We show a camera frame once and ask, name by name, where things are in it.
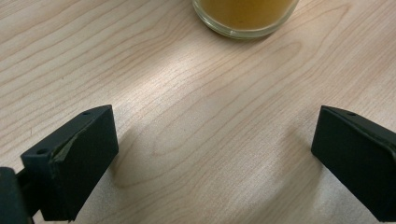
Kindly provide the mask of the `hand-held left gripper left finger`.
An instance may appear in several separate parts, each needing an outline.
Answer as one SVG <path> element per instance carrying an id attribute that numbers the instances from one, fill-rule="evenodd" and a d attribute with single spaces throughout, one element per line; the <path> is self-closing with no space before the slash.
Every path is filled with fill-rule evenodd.
<path id="1" fill-rule="evenodd" d="M 111 105 L 86 110 L 21 154 L 30 215 L 76 219 L 119 152 Z"/>

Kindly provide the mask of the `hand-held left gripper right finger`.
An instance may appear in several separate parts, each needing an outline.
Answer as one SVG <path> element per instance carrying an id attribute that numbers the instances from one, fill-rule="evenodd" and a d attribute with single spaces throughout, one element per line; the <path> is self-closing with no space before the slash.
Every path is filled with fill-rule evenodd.
<path id="1" fill-rule="evenodd" d="M 396 222 L 396 133 L 324 105 L 312 154 L 382 222 Z"/>

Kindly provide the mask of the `glass spice jar yellow powder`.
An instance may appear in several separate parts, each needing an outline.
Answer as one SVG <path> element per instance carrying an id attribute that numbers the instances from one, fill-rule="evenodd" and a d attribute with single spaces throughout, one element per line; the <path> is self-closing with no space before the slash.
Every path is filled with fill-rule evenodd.
<path id="1" fill-rule="evenodd" d="M 299 0 L 191 0 L 203 23 L 236 39 L 252 39 L 276 31 Z"/>

